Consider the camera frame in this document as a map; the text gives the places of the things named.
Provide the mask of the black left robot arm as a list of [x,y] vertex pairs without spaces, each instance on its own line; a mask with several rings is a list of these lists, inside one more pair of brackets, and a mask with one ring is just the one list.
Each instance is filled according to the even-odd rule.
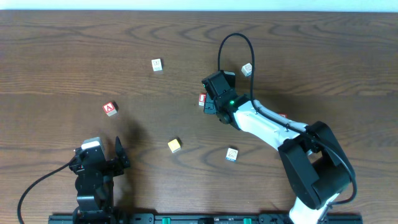
[[128,215],[114,206],[113,178],[131,166],[119,138],[115,140],[115,153],[115,158],[107,160],[99,137],[87,139],[75,149],[74,161],[69,165],[77,175],[78,208],[73,212],[73,223],[129,222]]

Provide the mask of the red letter I block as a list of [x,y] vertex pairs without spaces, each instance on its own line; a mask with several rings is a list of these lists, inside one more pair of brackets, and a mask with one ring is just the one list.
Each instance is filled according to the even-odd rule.
[[206,93],[200,93],[199,99],[198,99],[198,105],[199,106],[204,106],[206,102]]

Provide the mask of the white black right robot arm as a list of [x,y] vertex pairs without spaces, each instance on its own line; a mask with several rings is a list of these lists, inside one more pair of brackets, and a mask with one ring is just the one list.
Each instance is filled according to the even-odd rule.
[[299,123],[275,113],[248,95],[238,95],[235,76],[223,70],[204,78],[206,107],[224,124],[250,133],[278,151],[296,195],[289,212],[293,223],[321,223],[355,172],[330,127]]

